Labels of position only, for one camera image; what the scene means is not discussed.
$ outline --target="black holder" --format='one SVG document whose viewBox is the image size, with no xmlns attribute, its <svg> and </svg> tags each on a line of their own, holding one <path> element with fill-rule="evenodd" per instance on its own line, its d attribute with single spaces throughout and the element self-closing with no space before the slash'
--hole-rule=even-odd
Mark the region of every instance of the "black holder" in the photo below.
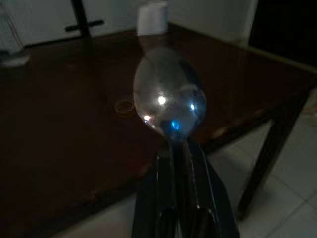
<svg viewBox="0 0 317 238">
<path fill-rule="evenodd" d="M 175 232 L 239 237 L 226 189 L 193 142 L 164 145 L 137 193 L 132 238 L 174 238 Z"/>
</svg>

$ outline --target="white tile floor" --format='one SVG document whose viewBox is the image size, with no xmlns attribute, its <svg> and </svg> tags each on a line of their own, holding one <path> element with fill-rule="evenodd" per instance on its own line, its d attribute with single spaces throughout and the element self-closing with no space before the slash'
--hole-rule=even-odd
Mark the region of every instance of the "white tile floor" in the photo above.
<svg viewBox="0 0 317 238">
<path fill-rule="evenodd" d="M 236 207 L 260 152 L 268 125 L 235 141 L 209 160 Z M 135 197 L 60 233 L 55 238 L 131 237 Z M 249 217 L 239 223 L 241 238 L 317 237 L 317 120 L 301 116 Z"/>
</svg>

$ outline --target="wooden table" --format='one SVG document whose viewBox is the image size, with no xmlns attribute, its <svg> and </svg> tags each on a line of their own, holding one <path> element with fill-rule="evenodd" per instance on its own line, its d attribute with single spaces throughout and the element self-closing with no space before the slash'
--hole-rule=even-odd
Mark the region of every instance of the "wooden table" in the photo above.
<svg viewBox="0 0 317 238">
<path fill-rule="evenodd" d="M 176 26 L 168 39 L 204 86 L 208 112 L 193 138 L 206 151 L 273 120 L 242 218 L 316 76 Z M 163 142 L 113 108 L 132 95 L 143 56 L 133 32 L 29 52 L 27 66 L 0 69 L 0 237 L 47 237 L 133 193 Z"/>
</svg>

